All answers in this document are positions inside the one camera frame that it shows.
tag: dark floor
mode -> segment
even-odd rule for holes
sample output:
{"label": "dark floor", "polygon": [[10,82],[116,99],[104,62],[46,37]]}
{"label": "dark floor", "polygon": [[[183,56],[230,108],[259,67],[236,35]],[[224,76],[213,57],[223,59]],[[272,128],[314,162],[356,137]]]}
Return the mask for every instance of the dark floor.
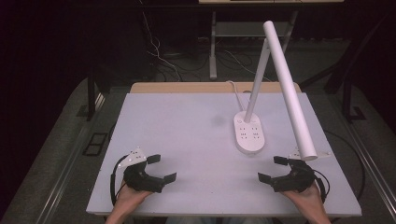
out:
{"label": "dark floor", "polygon": [[[199,39],[200,48],[197,57],[178,54],[177,49],[167,49],[163,57],[175,68],[184,81],[210,81],[208,73],[207,39]],[[286,58],[293,79],[297,83],[314,76],[331,66],[344,53],[349,42],[346,40],[292,40],[288,46]],[[246,69],[255,71],[261,50],[260,40],[232,39],[218,43],[218,79],[216,81],[253,81],[254,75]],[[238,64],[235,58],[246,69]],[[156,77],[152,81],[177,81],[174,67],[162,63],[158,66]],[[274,67],[270,64],[265,74],[276,81]],[[341,116],[341,92],[328,95],[323,91],[327,78],[307,87],[303,91],[314,107],[318,119],[325,130],[334,154],[345,172],[350,186],[358,196],[362,217],[346,217],[337,223],[394,223],[375,180],[363,172],[358,156],[357,141],[352,132],[356,132],[363,146],[369,151],[380,173],[391,189],[396,187],[395,170],[396,136],[384,120],[367,102],[360,90],[353,89],[352,105],[358,106],[366,120],[348,124]],[[1,223],[104,223],[102,217],[87,214],[86,206],[91,196],[95,179],[106,154],[108,139],[98,157],[81,155],[94,133],[111,134],[117,121],[120,107],[129,86],[113,86],[110,93],[103,95],[97,102],[97,112],[91,121],[81,117],[80,110],[87,104],[86,80],[81,82],[70,96],[62,115],[52,129],[42,147],[28,176],[23,181],[12,204]],[[281,218],[282,223],[304,223],[302,218]]]}

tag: cord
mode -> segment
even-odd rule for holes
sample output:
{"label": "cord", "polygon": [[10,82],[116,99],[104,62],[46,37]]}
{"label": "cord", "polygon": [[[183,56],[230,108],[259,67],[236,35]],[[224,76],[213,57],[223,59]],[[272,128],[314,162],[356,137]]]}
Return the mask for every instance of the cord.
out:
{"label": "cord", "polygon": [[245,111],[245,107],[244,107],[244,105],[242,104],[241,98],[239,97],[238,89],[236,88],[235,83],[234,83],[233,81],[231,81],[231,80],[228,80],[227,82],[233,84],[233,90],[235,91],[235,95],[236,95],[236,98],[238,99],[239,106],[241,107],[242,111]]}
{"label": "cord", "polygon": [[159,60],[161,60],[161,61],[163,61],[163,62],[169,64],[170,66],[172,66],[172,67],[175,69],[175,73],[177,74],[177,77],[178,77],[177,81],[183,81],[183,78],[181,77],[180,73],[177,71],[176,67],[175,67],[173,64],[169,63],[168,61],[166,61],[165,59],[163,59],[163,58],[160,56],[160,44],[161,44],[161,42],[160,42],[160,40],[159,40],[158,38],[155,37],[155,39],[156,39],[157,42],[158,42],[158,46],[154,44],[154,42],[153,42],[153,37],[152,37],[151,31],[150,31],[150,29],[149,29],[149,23],[148,23],[148,20],[147,20],[147,18],[146,18],[146,14],[145,14],[145,12],[142,12],[142,14],[143,14],[143,19],[144,19],[144,21],[145,21],[144,23],[146,24],[146,28],[147,28],[147,30],[148,30],[149,42],[150,42],[150,44],[155,48],[155,51],[156,51],[156,53],[152,53],[152,52],[149,52],[149,51],[147,51],[147,53],[149,53],[149,54],[155,56],[155,57],[158,58]]}
{"label": "cord", "polygon": [[[233,41],[233,48],[236,49],[234,54],[240,54],[241,52],[252,50],[252,47],[255,45],[255,43],[256,42],[259,43],[258,40],[260,40],[260,48],[261,48],[263,39],[260,39],[259,37],[237,37],[235,39],[235,41]],[[240,42],[244,42],[244,44],[246,44],[246,45],[241,48],[240,47]],[[224,49],[228,49],[229,48],[229,46],[225,46],[223,43],[220,43],[220,47],[224,48]]]}
{"label": "cord", "polygon": [[126,183],[123,183],[122,186],[120,187],[119,191],[117,191],[117,193],[116,193],[116,198],[119,197],[120,191],[121,191],[121,189],[122,189],[125,185],[126,185]]}
{"label": "cord", "polygon": [[[168,65],[166,65],[166,64],[163,64],[163,63],[159,63],[158,65],[160,65],[160,66],[162,66],[162,67],[166,67],[166,68],[170,68],[170,69],[172,69],[172,67],[171,66],[168,66]],[[172,73],[170,73],[171,71],[165,71],[165,72],[169,72],[169,74],[172,76],[172,77],[174,77],[177,81],[180,81],[180,76],[178,76],[178,77],[175,77],[174,75],[172,75]]]}
{"label": "cord", "polygon": [[209,60],[209,57],[207,56],[207,57],[205,57],[204,63],[202,65],[199,65],[197,68],[191,68],[191,69],[184,68],[184,67],[182,67],[182,66],[180,66],[179,64],[176,64],[176,63],[174,63],[174,65],[176,67],[180,68],[181,70],[188,71],[188,72],[194,72],[194,71],[198,71],[198,70],[202,69],[203,67],[205,67],[205,65],[206,65],[208,60]]}
{"label": "cord", "polygon": [[116,200],[117,200],[117,195],[115,194],[116,191],[116,187],[114,186],[116,184],[116,172],[117,172],[117,168],[119,167],[120,162],[125,159],[128,155],[125,155],[123,157],[121,157],[116,165],[114,166],[113,169],[113,173],[110,176],[110,197],[111,197],[111,202],[114,204],[116,204]]}
{"label": "cord", "polygon": [[157,67],[155,69],[157,70],[157,72],[159,72],[163,75],[163,82],[166,82],[167,81],[166,74],[163,71],[161,71],[160,69],[158,69]]}
{"label": "cord", "polygon": [[320,174],[321,176],[323,176],[323,178],[326,180],[326,182],[327,182],[327,190],[326,190],[326,192],[324,192],[324,193],[322,193],[323,195],[324,195],[324,199],[326,199],[327,198],[327,195],[329,194],[329,192],[330,192],[330,182],[329,182],[329,179],[327,179],[327,177],[323,174],[323,173],[321,173],[321,172],[319,172],[319,171],[317,171],[317,170],[313,170],[315,173],[318,173],[318,174]]}
{"label": "cord", "polygon": [[[253,74],[253,75],[256,75],[255,72],[253,72],[253,71],[247,69],[241,62],[239,62],[239,60],[238,60],[230,51],[224,50],[224,52],[230,54],[230,55],[236,60],[236,62],[237,62],[243,69],[245,69],[246,71],[248,71],[249,73],[251,73],[251,74]],[[272,82],[272,80],[270,80],[268,77],[263,77],[263,78],[264,78],[265,80],[267,80],[267,81]]]}
{"label": "cord", "polygon": [[[365,182],[366,182],[366,173],[365,173],[365,169],[364,169],[364,164],[363,161],[361,160],[361,157],[359,156],[358,152],[356,151],[356,149],[350,144],[348,143],[348,141],[341,137],[340,135],[327,131],[327,130],[323,130],[325,133],[329,133],[337,138],[339,138],[340,140],[342,140],[345,144],[347,144],[349,146],[350,149],[352,149],[353,153],[356,155],[356,157],[358,158],[359,161],[359,165],[361,166],[361,189],[359,190],[358,196],[356,196],[356,199],[359,201],[361,199],[361,195],[363,194],[364,188],[365,188]],[[339,219],[341,219],[340,217],[336,217],[333,220],[331,220],[331,223],[334,223],[336,221],[338,221]]]}

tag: black cable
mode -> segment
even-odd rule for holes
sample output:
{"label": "black cable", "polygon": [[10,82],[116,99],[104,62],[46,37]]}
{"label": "black cable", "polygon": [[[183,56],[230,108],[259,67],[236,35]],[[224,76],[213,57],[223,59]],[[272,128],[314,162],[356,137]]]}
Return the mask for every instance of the black cable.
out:
{"label": "black cable", "polygon": [[[361,166],[361,189],[359,190],[358,196],[356,196],[357,200],[359,200],[361,198],[361,195],[363,194],[364,188],[365,188],[365,182],[366,182],[366,173],[365,173],[365,168],[364,168],[364,164],[363,161],[361,160],[361,157],[359,156],[358,152],[356,151],[356,149],[350,144],[348,143],[348,141],[341,137],[340,135],[336,134],[336,133],[332,133],[330,131],[327,130],[323,130],[325,133],[329,133],[337,138],[339,138],[340,140],[342,140],[345,144],[347,144],[349,146],[350,149],[352,149],[353,153],[355,153],[356,157],[358,158],[359,164]],[[331,220],[331,223],[334,223],[336,221],[338,221],[339,219],[341,219],[340,217],[336,217],[333,220]]]}
{"label": "black cable", "polygon": [[185,72],[185,73],[183,73],[183,72],[180,72],[180,74],[182,74],[182,75],[184,75],[184,76],[186,76],[186,75],[191,75],[191,76],[193,76],[193,77],[196,77],[196,78],[198,78],[198,81],[199,82],[201,82],[202,80],[201,80],[201,77],[199,76],[199,75],[197,75],[197,74],[194,74],[194,73],[192,73],[192,72]]}
{"label": "black cable", "polygon": [[[226,68],[228,68],[228,69],[231,69],[231,70],[234,70],[234,71],[245,70],[244,66],[249,66],[249,64],[244,65],[243,63],[238,63],[238,62],[235,61],[235,59],[229,60],[229,59],[227,59],[227,58],[221,56],[220,54],[217,54],[217,55],[216,55],[216,59],[217,59],[217,61],[218,61],[219,63],[221,63],[224,67],[226,67]],[[235,65],[237,65],[238,67],[231,67],[230,65],[225,64],[224,61],[226,61],[226,62],[228,62],[228,63],[235,64]]]}
{"label": "black cable", "polygon": [[[259,38],[257,38],[257,37],[250,37],[249,39],[248,39],[248,41],[241,41],[241,39],[240,38],[236,38],[234,41],[233,41],[233,48],[234,49],[237,49],[237,45],[239,45],[239,43],[240,42],[247,42],[247,46],[244,46],[243,48],[241,48],[241,49],[238,49],[234,54],[240,54],[241,52],[244,52],[244,51],[248,51],[248,50],[250,50],[250,49],[252,49],[252,47],[254,46],[254,44],[256,43],[256,42],[258,42],[257,40],[258,40]],[[228,46],[224,46],[224,44],[221,42],[220,43],[220,47],[221,48],[228,48]]]}
{"label": "black cable", "polygon": [[116,172],[117,172],[117,168],[118,168],[120,162],[121,162],[123,159],[125,159],[127,156],[128,156],[128,155],[125,155],[125,156],[121,157],[121,158],[117,161],[117,163],[116,163],[116,165],[114,166],[114,169],[113,169],[113,174],[111,174],[111,176],[110,176],[110,197],[111,197],[111,202],[113,203],[113,205],[116,204],[116,200],[117,200],[117,197],[116,197],[116,194],[115,194],[116,187],[114,186],[114,185],[116,184]]}
{"label": "black cable", "polygon": [[197,68],[188,69],[188,68],[184,68],[184,67],[180,66],[180,65],[177,64],[177,63],[173,63],[173,65],[176,66],[176,67],[178,67],[178,68],[180,68],[181,70],[189,71],[189,72],[194,72],[194,71],[198,71],[198,70],[204,68],[205,65],[206,65],[206,63],[207,63],[207,61],[208,61],[208,59],[209,59],[209,56],[205,57],[204,63],[203,63],[202,65],[198,66]]}
{"label": "black cable", "polygon": [[248,59],[248,63],[241,63],[241,60],[239,60],[239,58],[237,59],[238,60],[238,62],[239,63],[237,63],[237,64],[239,64],[239,65],[243,65],[243,66],[251,66],[251,65],[253,65],[253,60],[251,59],[251,57],[249,56],[249,55],[247,55],[246,53],[232,53],[232,52],[230,52],[232,55],[232,58],[233,57],[235,57],[236,58],[236,56],[245,56],[247,59]]}
{"label": "black cable", "polygon": [[166,74],[163,71],[161,71],[160,69],[158,69],[157,67],[155,67],[155,69],[157,70],[157,72],[159,72],[163,75],[163,82],[166,82],[167,81]]}
{"label": "black cable", "polygon": [[166,67],[166,68],[172,69],[172,71],[166,71],[166,72],[169,72],[169,74],[170,74],[173,78],[175,78],[176,80],[181,81],[181,82],[183,81],[183,78],[181,77],[181,75],[180,75],[179,72],[176,72],[176,73],[177,73],[177,77],[175,77],[172,73],[170,73],[170,72],[175,72],[175,71],[176,71],[175,68],[173,68],[173,67],[171,67],[171,66],[168,66],[168,65],[166,65],[166,64],[163,64],[163,63],[158,63],[158,65],[160,65],[160,66],[162,66],[162,67]]}
{"label": "black cable", "polygon": [[330,192],[330,182],[329,182],[329,179],[327,179],[326,178],[326,176],[323,174],[323,173],[321,173],[321,172],[319,172],[319,171],[317,171],[317,170],[313,170],[314,172],[316,172],[316,173],[318,173],[318,174],[320,174],[321,176],[323,176],[323,178],[326,180],[326,182],[327,182],[327,190],[326,190],[326,192],[325,192],[325,195],[327,196],[328,194],[329,194],[329,192]]}
{"label": "black cable", "polygon": [[216,54],[216,57],[217,57],[217,58],[220,58],[220,59],[222,59],[222,60],[224,60],[224,61],[226,61],[226,62],[228,62],[228,63],[236,64],[236,65],[238,65],[238,67],[240,67],[240,69],[243,69],[243,67],[241,67],[241,66],[247,67],[247,66],[250,66],[250,65],[253,64],[253,60],[250,58],[250,56],[248,56],[248,55],[246,55],[246,54],[238,54],[238,55],[246,56],[246,58],[249,60],[248,63],[242,63],[239,59],[237,59],[237,60],[235,59],[236,57],[235,57],[235,54],[234,54],[234,53],[232,53],[232,52],[230,52],[230,53],[227,53],[227,55],[229,55],[229,56],[231,57],[231,59],[228,59],[228,58],[222,56],[221,54]]}
{"label": "black cable", "polygon": [[126,185],[126,183],[123,183],[122,186],[120,187],[119,191],[116,193],[116,198],[119,196],[121,189]]}

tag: white cable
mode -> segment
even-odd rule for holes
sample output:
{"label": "white cable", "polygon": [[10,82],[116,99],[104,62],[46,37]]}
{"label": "white cable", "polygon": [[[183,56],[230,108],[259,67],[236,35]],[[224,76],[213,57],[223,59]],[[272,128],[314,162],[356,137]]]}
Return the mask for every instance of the white cable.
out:
{"label": "white cable", "polygon": [[228,80],[227,82],[233,84],[233,90],[235,91],[235,95],[236,95],[236,98],[238,99],[239,106],[241,106],[242,111],[245,111],[245,107],[242,104],[241,98],[239,98],[238,89],[236,88],[235,83],[233,81],[231,81],[231,80]]}
{"label": "white cable", "polygon": [[[244,68],[245,70],[247,70],[249,73],[251,73],[251,74],[253,74],[253,75],[256,75],[256,73],[255,72],[252,72],[252,71],[250,71],[249,69],[247,69],[241,62],[239,62],[239,60],[230,52],[230,51],[228,51],[228,50],[224,50],[224,52],[226,52],[226,53],[228,53],[228,54],[230,54],[238,63],[239,63],[239,65],[241,65],[241,67],[242,68]],[[272,80],[271,79],[269,79],[268,77],[263,77],[263,78],[265,78],[265,80],[267,80],[267,81],[270,81],[270,82],[272,82]]]}
{"label": "white cable", "polygon": [[151,52],[148,52],[148,53],[151,54],[151,55],[153,55],[153,56],[155,56],[155,57],[157,57],[159,60],[161,60],[161,61],[163,61],[163,62],[169,64],[170,66],[172,66],[172,67],[175,69],[175,72],[176,72],[176,74],[177,74],[177,81],[179,82],[179,81],[181,80],[181,75],[178,73],[176,67],[175,67],[172,63],[169,63],[168,61],[166,61],[165,59],[163,59],[163,58],[160,56],[160,50],[159,50],[160,44],[161,44],[160,40],[159,40],[158,38],[156,38],[157,41],[158,41],[158,46],[156,46],[156,45],[153,43],[153,41],[152,41],[152,35],[151,35],[151,31],[150,31],[150,29],[149,29],[149,23],[148,23],[148,20],[147,20],[147,18],[146,18],[145,12],[143,12],[143,18],[144,18],[144,20],[145,20],[146,28],[148,29],[149,42],[150,42],[151,45],[155,48],[155,51],[157,51],[156,54],[151,53]]}

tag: lamp base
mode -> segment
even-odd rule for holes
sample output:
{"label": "lamp base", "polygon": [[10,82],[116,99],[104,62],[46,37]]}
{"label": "lamp base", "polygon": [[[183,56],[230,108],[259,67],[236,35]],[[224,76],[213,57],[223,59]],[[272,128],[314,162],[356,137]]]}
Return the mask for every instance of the lamp base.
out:
{"label": "lamp base", "polygon": [[254,155],[264,148],[265,139],[262,123],[257,115],[252,114],[249,123],[244,122],[246,111],[239,112],[233,117],[235,127],[236,146],[244,154]]}

